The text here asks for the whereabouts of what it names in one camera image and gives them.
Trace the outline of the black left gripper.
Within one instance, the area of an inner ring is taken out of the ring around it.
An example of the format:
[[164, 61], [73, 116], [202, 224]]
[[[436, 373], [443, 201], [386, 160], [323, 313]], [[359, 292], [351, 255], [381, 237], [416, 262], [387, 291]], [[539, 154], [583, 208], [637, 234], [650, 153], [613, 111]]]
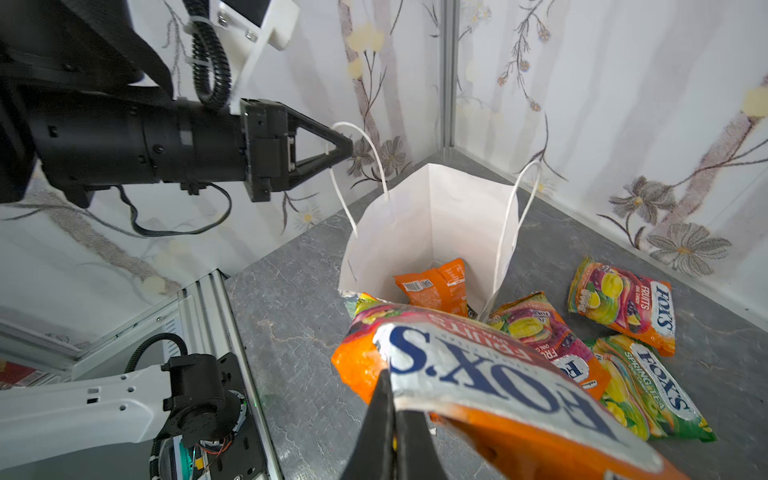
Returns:
[[[244, 184], [254, 203], [289, 191], [352, 156], [353, 142], [307, 115], [273, 101], [240, 101], [246, 148]], [[332, 144], [329, 153], [295, 162], [295, 137], [303, 129]]]

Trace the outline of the green Fox's spring tea bag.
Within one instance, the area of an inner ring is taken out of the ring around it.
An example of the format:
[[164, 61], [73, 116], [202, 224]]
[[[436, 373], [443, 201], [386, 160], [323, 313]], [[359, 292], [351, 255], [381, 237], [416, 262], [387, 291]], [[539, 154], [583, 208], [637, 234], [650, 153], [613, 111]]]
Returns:
[[714, 442], [717, 436], [690, 396], [652, 349], [625, 335], [588, 343], [610, 374], [602, 405], [643, 440]]

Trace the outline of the fox's candy bag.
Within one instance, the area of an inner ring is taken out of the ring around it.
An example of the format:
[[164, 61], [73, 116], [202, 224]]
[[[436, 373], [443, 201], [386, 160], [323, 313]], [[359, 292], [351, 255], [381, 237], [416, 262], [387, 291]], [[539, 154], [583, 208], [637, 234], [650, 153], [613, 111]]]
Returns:
[[625, 269], [583, 259], [570, 283], [567, 308], [639, 340], [661, 355], [676, 353], [671, 285]]
[[500, 306], [491, 314], [489, 325], [533, 348], [591, 397], [601, 399], [611, 379], [609, 372], [543, 292]]
[[332, 355], [369, 405], [446, 424], [509, 479], [677, 479], [680, 472], [532, 348], [474, 320], [362, 295]]

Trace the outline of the white floral paper bag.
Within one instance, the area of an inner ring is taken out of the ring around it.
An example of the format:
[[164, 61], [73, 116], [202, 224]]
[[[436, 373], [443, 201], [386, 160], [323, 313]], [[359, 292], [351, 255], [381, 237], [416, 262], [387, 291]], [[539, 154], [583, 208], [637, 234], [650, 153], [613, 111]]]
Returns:
[[398, 185], [385, 185], [360, 218], [349, 220], [339, 293], [403, 303], [394, 275], [461, 259], [468, 304], [486, 321], [531, 207], [518, 200], [522, 184], [521, 178], [508, 185], [426, 163]]

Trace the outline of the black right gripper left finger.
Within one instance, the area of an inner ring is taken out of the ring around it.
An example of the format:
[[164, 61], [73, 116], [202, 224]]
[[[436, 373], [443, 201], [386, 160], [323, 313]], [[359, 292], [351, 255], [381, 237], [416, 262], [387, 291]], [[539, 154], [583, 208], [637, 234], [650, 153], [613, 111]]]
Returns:
[[390, 372], [378, 376], [356, 445], [340, 478], [395, 478], [395, 408]]

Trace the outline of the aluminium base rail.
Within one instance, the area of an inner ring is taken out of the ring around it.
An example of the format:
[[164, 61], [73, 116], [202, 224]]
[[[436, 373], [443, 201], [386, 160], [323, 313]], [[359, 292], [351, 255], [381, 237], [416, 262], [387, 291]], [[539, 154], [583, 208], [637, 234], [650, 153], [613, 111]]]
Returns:
[[262, 476], [281, 479], [284, 474], [224, 288], [225, 278], [221, 271], [213, 270], [153, 302], [124, 288], [120, 296], [140, 304], [133, 314], [102, 293], [74, 291], [66, 283], [15, 292], [17, 281], [7, 281], [1, 286], [1, 351], [40, 370], [34, 382], [37, 386], [116, 375], [124, 370], [135, 348], [156, 333], [179, 335], [194, 353], [220, 357], [231, 352], [245, 378], [265, 452]]

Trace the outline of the orange corn chips bag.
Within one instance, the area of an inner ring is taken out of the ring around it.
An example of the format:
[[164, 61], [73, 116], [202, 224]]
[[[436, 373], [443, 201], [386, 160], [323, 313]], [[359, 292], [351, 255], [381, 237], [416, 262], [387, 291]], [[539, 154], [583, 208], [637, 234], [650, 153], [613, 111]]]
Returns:
[[465, 264], [460, 258], [420, 273], [393, 277], [395, 284], [417, 307], [467, 317]]

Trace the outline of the Fox's candy bag top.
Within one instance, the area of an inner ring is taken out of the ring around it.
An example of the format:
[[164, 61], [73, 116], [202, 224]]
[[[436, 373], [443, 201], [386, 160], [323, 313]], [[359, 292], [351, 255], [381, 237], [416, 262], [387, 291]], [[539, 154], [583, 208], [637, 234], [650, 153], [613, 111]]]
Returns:
[[639, 340], [661, 355], [676, 353], [671, 285], [625, 269], [583, 259], [570, 283], [567, 308]]

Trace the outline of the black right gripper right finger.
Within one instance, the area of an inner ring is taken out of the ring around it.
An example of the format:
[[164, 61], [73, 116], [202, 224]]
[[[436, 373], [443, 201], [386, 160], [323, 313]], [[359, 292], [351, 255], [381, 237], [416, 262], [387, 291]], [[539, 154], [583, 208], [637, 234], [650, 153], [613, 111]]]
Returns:
[[399, 411], [395, 414], [395, 426], [396, 479], [446, 480], [426, 415], [419, 411]]

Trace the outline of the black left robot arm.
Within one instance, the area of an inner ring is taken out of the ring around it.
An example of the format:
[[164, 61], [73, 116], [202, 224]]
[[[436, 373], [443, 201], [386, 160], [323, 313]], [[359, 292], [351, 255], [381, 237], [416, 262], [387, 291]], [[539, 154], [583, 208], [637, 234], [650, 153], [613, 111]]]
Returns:
[[[284, 49], [292, 1], [188, 1], [197, 98], [176, 98], [172, 74], [134, 30], [123, 1], [5, 1], [1, 5], [1, 199], [20, 201], [35, 168], [88, 208], [97, 191], [174, 183], [196, 195], [240, 181], [254, 202], [331, 170], [352, 141], [280, 102], [238, 98], [263, 49]], [[5, 468], [121, 443], [181, 440], [196, 479], [269, 475], [251, 382], [236, 356], [178, 354], [90, 381], [1, 394]]]

